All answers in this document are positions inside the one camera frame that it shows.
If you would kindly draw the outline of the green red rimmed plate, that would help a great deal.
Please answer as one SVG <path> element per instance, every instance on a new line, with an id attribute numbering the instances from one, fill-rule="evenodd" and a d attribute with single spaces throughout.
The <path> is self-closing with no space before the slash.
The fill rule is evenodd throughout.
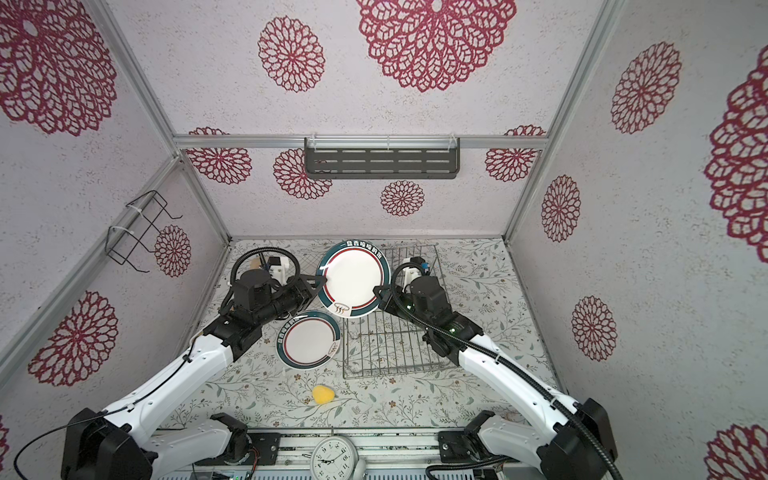
<path id="1" fill-rule="evenodd" d="M 308 311 L 283 324 L 276 340 L 277 356 L 289 368 L 316 369 L 338 352 L 341 337 L 341 327 L 332 316 Z"/>

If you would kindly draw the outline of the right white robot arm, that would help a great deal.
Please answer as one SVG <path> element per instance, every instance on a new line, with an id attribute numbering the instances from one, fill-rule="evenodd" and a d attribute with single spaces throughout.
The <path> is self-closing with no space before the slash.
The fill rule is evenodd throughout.
<path id="1" fill-rule="evenodd" d="M 423 265 L 397 268 L 406 269 L 417 276 L 398 285 L 399 273 L 393 272 L 389 283 L 374 287 L 380 307 L 420 326 L 435 353 L 485 382 L 527 421 L 510 422 L 488 411 L 477 415 L 463 432 L 477 465 L 516 461 L 546 479 L 621 478 L 610 419 L 599 403 L 579 402 L 531 374 L 453 309 Z"/>

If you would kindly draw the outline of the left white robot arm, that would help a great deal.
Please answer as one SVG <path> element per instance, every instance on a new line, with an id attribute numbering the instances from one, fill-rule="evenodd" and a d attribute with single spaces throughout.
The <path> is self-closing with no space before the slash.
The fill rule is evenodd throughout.
<path id="1" fill-rule="evenodd" d="M 253 249 L 238 258 L 218 316 L 185 352 L 101 412 L 84 409 L 66 427 L 64 479 L 158 479 L 201 460 L 240 464 L 252 454 L 247 426 L 226 413 L 160 434 L 161 423 L 262 337 L 264 325 L 305 310 L 326 279 L 301 271 L 291 252 Z"/>

